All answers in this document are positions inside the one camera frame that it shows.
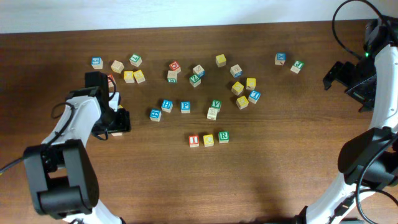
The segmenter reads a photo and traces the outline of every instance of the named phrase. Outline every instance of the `blue block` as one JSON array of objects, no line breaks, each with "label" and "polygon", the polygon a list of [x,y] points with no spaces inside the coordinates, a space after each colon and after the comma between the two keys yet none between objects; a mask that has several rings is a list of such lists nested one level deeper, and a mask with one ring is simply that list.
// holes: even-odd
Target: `blue block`
[{"label": "blue block", "polygon": [[277,53],[276,58],[277,58],[277,60],[286,60],[286,54],[285,53]]},{"label": "blue block", "polygon": [[253,98],[255,100],[258,100],[260,98],[260,96],[261,96],[261,93],[257,92],[256,90],[253,90],[249,95],[250,98]]},{"label": "blue block", "polygon": [[91,64],[92,64],[92,65],[99,65],[100,62],[101,62],[101,58],[100,58],[100,57],[93,57],[93,58],[91,59]]},{"label": "blue block", "polygon": [[191,103],[189,101],[181,102],[181,110],[190,110],[190,109],[191,109]]},{"label": "blue block", "polygon": [[152,111],[150,111],[149,117],[157,119],[159,118],[159,116],[160,116],[160,110],[152,109]]},{"label": "blue block", "polygon": [[198,74],[198,76],[199,76],[199,78],[202,78],[202,77],[204,77],[204,76],[205,76],[205,71],[203,71],[203,72],[199,73],[199,74]]},{"label": "blue block", "polygon": [[235,78],[240,77],[243,74],[243,71],[238,72],[237,74],[235,74]]},{"label": "blue block", "polygon": [[164,100],[162,103],[162,108],[165,109],[170,109],[173,105],[173,102],[171,102],[170,100]]}]

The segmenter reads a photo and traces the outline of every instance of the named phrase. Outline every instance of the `green block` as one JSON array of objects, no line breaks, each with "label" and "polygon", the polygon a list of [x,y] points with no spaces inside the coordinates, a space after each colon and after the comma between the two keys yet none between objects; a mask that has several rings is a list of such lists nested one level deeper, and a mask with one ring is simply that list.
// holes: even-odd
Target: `green block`
[{"label": "green block", "polygon": [[213,102],[211,103],[211,107],[218,109],[218,111],[220,112],[221,101],[220,100],[213,100]]},{"label": "green block", "polygon": [[192,75],[191,78],[189,78],[193,83],[199,82],[200,78],[198,75]]},{"label": "green block", "polygon": [[304,62],[296,61],[293,66],[296,68],[302,69],[304,66]]},{"label": "green block", "polygon": [[218,139],[220,141],[228,141],[229,140],[229,132],[227,131],[220,131],[218,133]]},{"label": "green block", "polygon": [[141,58],[140,55],[138,54],[133,54],[130,58],[130,60],[132,60],[133,62],[138,62],[138,60]]}]

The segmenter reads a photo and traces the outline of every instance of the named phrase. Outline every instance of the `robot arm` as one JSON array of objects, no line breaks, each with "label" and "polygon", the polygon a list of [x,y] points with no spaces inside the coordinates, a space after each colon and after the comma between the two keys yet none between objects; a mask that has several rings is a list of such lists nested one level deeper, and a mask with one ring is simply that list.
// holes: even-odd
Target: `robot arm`
[{"label": "robot arm", "polygon": [[[85,87],[71,91],[58,124],[41,145],[28,147],[24,164],[34,208],[41,215],[86,224],[122,224],[99,200],[98,181],[85,146],[91,134],[130,131],[129,112],[117,109],[119,93],[109,98],[108,78],[86,73]],[[50,173],[66,169],[67,176]]]},{"label": "robot arm", "polygon": [[[337,224],[347,216],[356,206],[352,197],[356,190],[357,166],[363,167],[363,162],[368,161],[376,152],[376,149],[386,143],[386,141],[380,142],[380,139],[390,134],[396,134],[398,131],[397,47],[391,44],[385,46],[375,56],[374,65],[377,71],[377,88],[374,113],[369,131],[351,140],[344,146],[339,156],[340,173],[323,196],[314,204],[308,206],[304,212],[307,223]],[[384,179],[377,176],[380,174],[374,174],[377,177],[368,177],[369,185],[373,185],[374,189],[382,189],[387,185],[397,184],[397,164],[391,164],[391,159],[394,160],[394,158],[397,158],[397,153],[385,153],[386,155],[381,158],[383,161],[375,162],[372,165],[375,167],[379,166],[378,169],[382,169],[377,172],[381,172]],[[368,189],[368,187],[361,186],[361,189]],[[362,201],[373,193],[362,193],[359,200]]]}]

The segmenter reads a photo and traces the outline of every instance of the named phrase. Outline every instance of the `wooden table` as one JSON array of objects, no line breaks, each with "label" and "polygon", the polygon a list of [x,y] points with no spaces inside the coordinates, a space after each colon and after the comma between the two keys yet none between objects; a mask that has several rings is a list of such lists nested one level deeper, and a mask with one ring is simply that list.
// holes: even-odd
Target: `wooden table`
[{"label": "wooden table", "polygon": [[[357,52],[363,52],[364,25],[337,24],[342,41]],[[128,223],[292,217],[331,184],[342,145],[367,130],[372,116],[358,113],[360,104],[342,85],[323,90],[322,78],[337,60],[355,62],[334,40],[330,22],[7,34],[0,43],[0,166],[53,130],[52,107],[84,86],[92,57],[102,57],[102,72],[111,73],[113,60],[131,70],[131,54],[142,56],[144,83],[125,83],[113,73],[132,131],[107,142],[90,137],[87,144],[100,199]],[[277,52],[287,53],[283,67],[274,65]],[[216,66],[218,54],[226,55],[225,67]],[[166,81],[172,60],[182,66],[177,84]],[[298,75],[290,71],[294,60],[305,62]],[[193,88],[188,78],[198,64],[206,75]],[[236,64],[243,69],[238,79],[229,73]],[[231,85],[247,77],[257,78],[262,96],[239,110]],[[175,106],[153,122],[149,111],[163,99]],[[223,102],[216,121],[206,118],[213,99]],[[191,101],[190,114],[179,111],[182,100]],[[189,135],[219,130],[229,131],[228,144],[216,140],[205,148],[202,140],[189,148]],[[62,223],[36,214],[22,164],[0,179],[0,223]],[[363,207],[380,223],[398,220],[384,196]]]}]

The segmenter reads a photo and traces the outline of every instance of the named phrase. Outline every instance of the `yellow block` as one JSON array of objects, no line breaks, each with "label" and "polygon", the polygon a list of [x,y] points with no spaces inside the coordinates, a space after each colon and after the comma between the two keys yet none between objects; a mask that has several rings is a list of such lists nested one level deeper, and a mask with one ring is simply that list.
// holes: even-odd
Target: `yellow block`
[{"label": "yellow block", "polygon": [[248,104],[249,104],[249,101],[248,101],[248,99],[245,97],[245,96],[241,96],[241,97],[239,97],[237,100],[236,100],[236,102],[238,103],[238,106],[241,108],[241,107],[244,107],[244,106],[247,106]]},{"label": "yellow block", "polygon": [[248,78],[246,80],[246,89],[254,90],[256,87],[256,79],[255,78]]},{"label": "yellow block", "polygon": [[240,82],[236,82],[233,86],[232,86],[232,92],[235,95],[239,95],[241,94],[241,92],[243,91],[244,86],[240,83]]},{"label": "yellow block", "polygon": [[218,63],[224,63],[224,62],[226,62],[225,55],[224,55],[224,54],[222,54],[222,55],[217,55],[217,56],[216,56],[216,60],[217,60]]},{"label": "yellow block", "polygon": [[138,70],[138,71],[134,72],[133,74],[134,74],[134,78],[136,78],[137,83],[145,81],[144,74],[141,70]]},{"label": "yellow block", "polygon": [[214,145],[213,135],[212,134],[205,135],[203,137],[203,142],[205,143],[205,147],[213,146]]}]

